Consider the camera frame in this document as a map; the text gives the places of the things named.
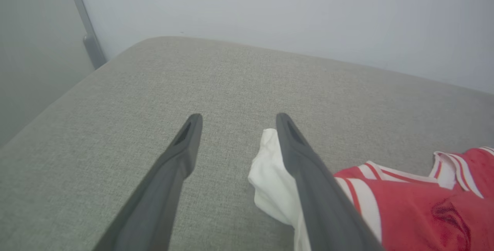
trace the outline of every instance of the clothing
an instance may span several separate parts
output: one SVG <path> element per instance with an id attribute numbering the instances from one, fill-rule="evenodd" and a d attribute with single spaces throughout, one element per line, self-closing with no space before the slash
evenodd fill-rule
<path id="1" fill-rule="evenodd" d="M 494 249 L 494 149 L 436 151 L 428 177 L 368 161 L 335 179 L 385 249 Z M 295 250 L 310 250 L 295 180 L 277 132 L 264 130 L 249 182 L 255 204 L 295 229 Z"/>

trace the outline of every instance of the white wall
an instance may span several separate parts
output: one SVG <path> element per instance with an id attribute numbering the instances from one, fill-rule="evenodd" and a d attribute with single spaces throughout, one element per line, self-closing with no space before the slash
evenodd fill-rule
<path id="1" fill-rule="evenodd" d="M 0 147 L 93 71 L 74 0 L 0 0 Z"/>
<path id="2" fill-rule="evenodd" d="M 494 93 L 494 0 L 84 0 L 108 58 L 145 38 L 227 40 Z"/>

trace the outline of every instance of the red garment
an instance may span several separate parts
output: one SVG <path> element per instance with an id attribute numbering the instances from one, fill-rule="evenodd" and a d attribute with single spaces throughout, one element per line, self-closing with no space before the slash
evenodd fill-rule
<path id="1" fill-rule="evenodd" d="M 368 161 L 335 178 L 386 250 L 494 250 L 494 149 L 434 155 L 429 177 Z"/>

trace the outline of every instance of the white cloth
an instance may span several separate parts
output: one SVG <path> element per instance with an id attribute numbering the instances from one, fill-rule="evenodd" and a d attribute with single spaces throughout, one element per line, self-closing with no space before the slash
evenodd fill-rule
<path id="1" fill-rule="evenodd" d="M 259 153 L 252 161 L 249 182 L 255 188 L 254 203 L 263 212 L 295 229 L 295 251 L 310 251 L 295 179 L 284 168 L 277 131 L 265 129 Z"/>

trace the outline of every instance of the gray fabric surface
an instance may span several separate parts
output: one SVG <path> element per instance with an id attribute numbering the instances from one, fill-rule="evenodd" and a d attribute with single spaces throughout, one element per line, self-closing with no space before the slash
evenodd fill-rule
<path id="1" fill-rule="evenodd" d="M 187 119 L 203 114 L 171 250 L 291 250 L 247 182 L 287 112 L 333 172 L 427 175 L 432 152 L 492 145 L 494 96 L 400 73 L 202 39 L 145 40 L 96 70 L 0 154 L 0 249 L 89 250 Z"/>

